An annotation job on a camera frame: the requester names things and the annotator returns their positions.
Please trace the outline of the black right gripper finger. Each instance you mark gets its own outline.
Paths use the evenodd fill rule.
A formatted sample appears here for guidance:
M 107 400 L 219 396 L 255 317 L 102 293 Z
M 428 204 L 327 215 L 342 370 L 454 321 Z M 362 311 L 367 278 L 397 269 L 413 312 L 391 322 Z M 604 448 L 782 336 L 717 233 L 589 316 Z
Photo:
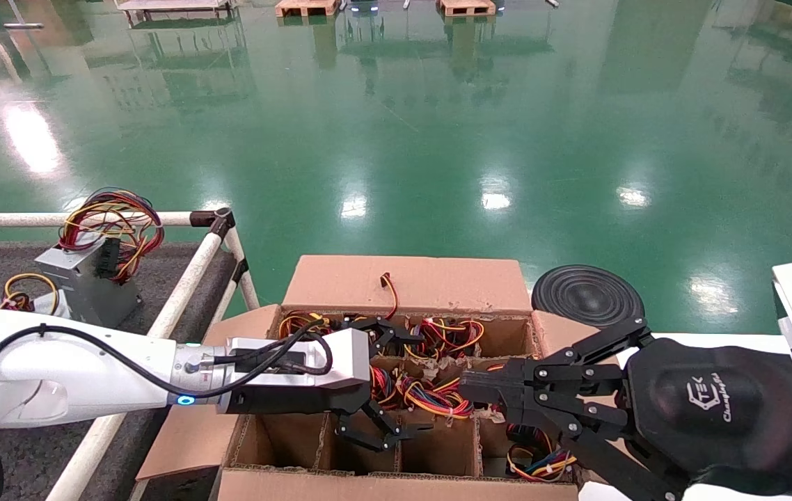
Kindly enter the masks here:
M 500 403 L 497 407 L 510 424 L 533 426 L 557 438 L 586 469 L 593 470 L 628 499 L 683 499 L 681 489 L 613 446 L 628 424 L 628 416 L 619 409 L 585 402 L 570 405 L 569 411 L 536 402 Z
M 479 404 L 520 404 L 526 390 L 571 397 L 600 397 L 621 391 L 625 374 L 606 359 L 653 342 L 645 318 L 628 318 L 542 359 L 510 358 L 495 370 L 466 370 L 461 397 Z

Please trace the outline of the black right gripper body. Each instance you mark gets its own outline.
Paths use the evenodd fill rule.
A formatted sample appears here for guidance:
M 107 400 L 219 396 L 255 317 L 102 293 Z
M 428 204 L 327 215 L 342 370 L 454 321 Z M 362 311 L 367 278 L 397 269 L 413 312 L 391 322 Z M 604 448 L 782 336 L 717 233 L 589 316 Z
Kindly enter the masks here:
M 792 495 L 790 356 L 659 339 L 624 371 L 625 446 L 651 472 L 683 487 Z

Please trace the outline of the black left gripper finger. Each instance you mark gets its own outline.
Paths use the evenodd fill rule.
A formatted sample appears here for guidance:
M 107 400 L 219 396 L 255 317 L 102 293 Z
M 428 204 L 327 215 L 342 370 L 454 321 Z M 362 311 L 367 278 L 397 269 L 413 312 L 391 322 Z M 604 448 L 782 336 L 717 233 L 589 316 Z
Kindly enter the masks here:
M 420 346 L 425 337 L 402 324 L 394 324 L 385 317 L 345 317 L 343 326 L 365 332 L 370 336 L 370 358 L 375 356 L 404 356 L 409 347 Z
M 378 430 L 382 432 L 382 437 L 365 434 L 365 432 L 356 429 L 351 421 L 354 414 L 342 411 L 335 412 L 336 419 L 338 419 L 338 423 L 335 425 L 335 434 L 355 446 L 373 452 L 395 450 L 399 442 L 412 440 L 419 434 L 434 428 L 433 424 L 399 424 L 380 406 L 361 406 L 361 412 L 377 426 Z

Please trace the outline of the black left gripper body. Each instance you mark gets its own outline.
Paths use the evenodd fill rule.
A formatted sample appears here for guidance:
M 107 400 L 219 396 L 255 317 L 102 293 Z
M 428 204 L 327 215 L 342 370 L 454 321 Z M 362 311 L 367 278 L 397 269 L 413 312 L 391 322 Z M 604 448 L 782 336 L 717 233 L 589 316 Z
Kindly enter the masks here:
M 228 413 L 280 415 L 281 413 L 341 413 L 351 415 L 371 400 L 371 383 L 339 389 L 294 386 L 246 385 L 232 390 Z

